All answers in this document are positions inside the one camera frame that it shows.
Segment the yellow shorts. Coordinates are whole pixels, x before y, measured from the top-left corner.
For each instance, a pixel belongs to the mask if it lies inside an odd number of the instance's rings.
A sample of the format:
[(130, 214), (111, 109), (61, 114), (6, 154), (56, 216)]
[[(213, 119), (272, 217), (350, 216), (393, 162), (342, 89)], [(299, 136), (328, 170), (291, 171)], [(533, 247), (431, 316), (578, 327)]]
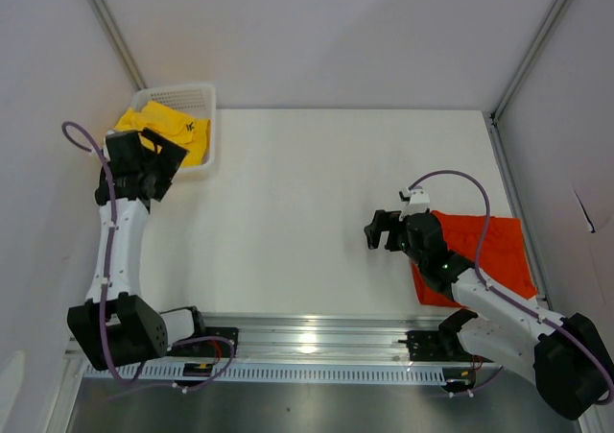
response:
[(117, 132), (152, 130), (187, 151), (181, 168), (199, 166), (209, 149), (211, 121), (149, 101), (140, 111), (129, 108), (113, 128)]

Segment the orange shorts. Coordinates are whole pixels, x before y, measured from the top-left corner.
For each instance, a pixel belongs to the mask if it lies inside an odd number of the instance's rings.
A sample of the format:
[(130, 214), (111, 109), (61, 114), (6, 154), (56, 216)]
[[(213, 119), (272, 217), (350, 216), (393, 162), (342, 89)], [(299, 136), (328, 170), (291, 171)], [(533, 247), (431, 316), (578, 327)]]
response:
[[(485, 217), (453, 215), (440, 211), (435, 211), (434, 214), (441, 223), (448, 247), (474, 260)], [(489, 276), (522, 298), (530, 300), (536, 296), (537, 289), (531, 280), (519, 220), (505, 217), (489, 219), (480, 265)], [(460, 306), (444, 295), (432, 291), (422, 279), (417, 267), (412, 265), (411, 268), (415, 292), (421, 304), (450, 308)]]

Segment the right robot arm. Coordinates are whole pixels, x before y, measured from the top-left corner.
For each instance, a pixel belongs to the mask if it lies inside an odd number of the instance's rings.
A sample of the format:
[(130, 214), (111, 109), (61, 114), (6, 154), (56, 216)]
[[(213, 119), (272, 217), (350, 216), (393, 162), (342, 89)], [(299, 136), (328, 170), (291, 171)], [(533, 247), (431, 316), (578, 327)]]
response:
[(567, 420), (612, 403), (613, 360), (586, 316), (565, 317), (503, 286), (448, 247), (430, 211), (378, 210), (364, 233), (369, 249), (402, 252), (431, 289), (460, 305), (438, 326), (445, 357), (481, 356), (516, 373)]

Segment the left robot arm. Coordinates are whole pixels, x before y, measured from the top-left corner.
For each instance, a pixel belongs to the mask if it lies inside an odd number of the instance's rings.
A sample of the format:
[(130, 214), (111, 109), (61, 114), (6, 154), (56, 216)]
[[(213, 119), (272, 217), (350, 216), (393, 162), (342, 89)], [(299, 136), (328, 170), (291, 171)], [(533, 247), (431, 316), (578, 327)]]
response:
[(97, 262), (84, 302), (67, 324), (89, 363), (111, 371), (162, 358), (176, 345), (201, 354), (208, 333), (195, 306), (154, 310), (142, 297), (142, 241), (152, 204), (170, 189), (185, 148), (149, 128), (111, 132), (88, 151), (101, 161), (94, 199), (101, 223)]

